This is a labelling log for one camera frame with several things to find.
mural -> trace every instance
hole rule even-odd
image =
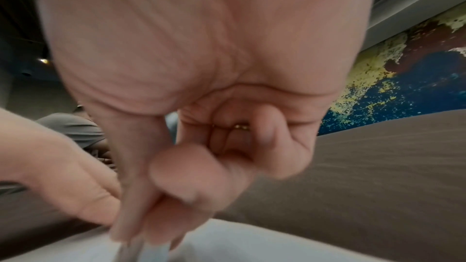
[[[319,135],[466,109],[466,2],[362,51]]]

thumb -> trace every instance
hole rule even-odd
[[[117,110],[92,115],[107,136],[122,187],[122,205],[111,236],[127,241],[139,233],[144,217],[162,196],[149,180],[149,162],[173,143],[163,116]]]
[[[96,224],[112,225],[120,201],[88,174],[79,161],[74,160],[81,157],[71,154],[70,158],[66,162],[48,164],[37,174],[34,183],[25,184],[69,215]],[[101,165],[93,158],[84,158]]]

ceiling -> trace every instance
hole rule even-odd
[[[0,0],[0,64],[15,76],[57,80],[53,67],[38,61],[46,55],[34,0]]]

